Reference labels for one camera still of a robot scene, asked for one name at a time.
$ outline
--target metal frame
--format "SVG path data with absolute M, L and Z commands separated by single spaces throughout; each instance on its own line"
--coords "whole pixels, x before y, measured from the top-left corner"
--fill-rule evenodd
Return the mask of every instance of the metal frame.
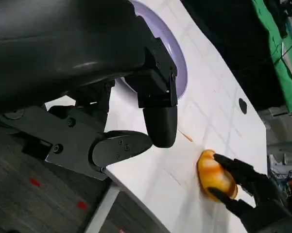
M 106 192 L 100 206 L 97 208 L 93 218 L 89 222 L 85 233 L 99 233 L 115 200 L 117 199 L 119 192 L 120 187 L 118 187 L 115 183 L 112 183 L 109 187 L 109 190 Z

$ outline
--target yellow orange sponge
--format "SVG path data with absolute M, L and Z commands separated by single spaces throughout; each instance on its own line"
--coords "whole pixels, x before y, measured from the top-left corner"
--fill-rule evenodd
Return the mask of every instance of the yellow orange sponge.
M 201 186 L 214 201 L 219 200 L 207 190 L 208 187 L 218 188 L 234 199 L 238 194 L 238 187 L 231 174 L 214 160 L 214 154 L 213 150 L 205 150 L 198 160 L 197 170 Z

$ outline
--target robotic hand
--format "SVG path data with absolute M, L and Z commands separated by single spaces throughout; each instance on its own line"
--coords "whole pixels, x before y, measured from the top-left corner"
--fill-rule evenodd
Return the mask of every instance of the robotic hand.
M 217 197 L 226 208 L 240 218 L 249 233 L 292 233 L 292 214 L 285 206 L 275 184 L 264 174 L 238 159 L 231 160 L 215 154 L 215 160 L 231 173 L 236 184 L 253 195 L 256 207 L 243 200 L 232 200 L 217 188 L 208 190 Z
M 109 164 L 152 144 L 171 147 L 176 76 L 129 0 L 0 0 L 0 133 L 24 135 L 26 154 L 103 180 Z M 104 132 L 121 77 L 137 93 L 149 136 Z M 76 105 L 45 109 L 64 95 Z

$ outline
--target wire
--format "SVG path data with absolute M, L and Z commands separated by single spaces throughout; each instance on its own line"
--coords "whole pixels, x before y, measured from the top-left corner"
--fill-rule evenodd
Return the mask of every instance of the wire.
M 268 61 L 270 58 L 272 58 L 272 56 L 277 52 L 277 48 L 278 48 L 279 46 L 281 46 L 281 45 L 282 45 L 282 42 L 276 46 L 274 52 L 271 53 L 270 56 L 268 56 L 267 58 L 265 58 L 265 59 L 262 60 L 261 62 L 251 64 L 251 65 L 249 65 L 249 66 L 247 66 L 247 67 L 245 67 L 245 68 L 243 68 L 243 69 L 237 69 L 237 70 L 235 70 L 235 71 L 237 71 L 237 72 L 244 71 L 244 70 L 247 70 L 247 69 L 249 69 L 249 68 L 251 68 L 251 67 L 258 66 L 258 65 L 261 65 L 261 64 L 267 62 L 267 61 Z
M 289 50 L 291 50 L 291 48 L 292 48 L 292 46 L 290 46 L 289 49 L 286 50 L 286 52 L 274 62 L 274 64 L 276 64 L 279 60 L 281 60 L 285 56 L 285 54 L 288 53 Z
M 288 171 L 287 180 L 292 179 L 292 169 Z

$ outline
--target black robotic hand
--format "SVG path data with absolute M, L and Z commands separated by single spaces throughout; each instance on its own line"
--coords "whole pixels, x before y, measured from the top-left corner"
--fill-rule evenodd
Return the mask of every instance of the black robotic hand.
M 236 184 L 253 195 L 256 207 L 243 200 L 232 200 L 217 188 L 208 188 L 226 208 L 240 218 L 249 233 L 292 233 L 292 214 L 286 208 L 275 184 L 264 174 L 238 159 L 215 154 L 215 160 L 231 173 Z

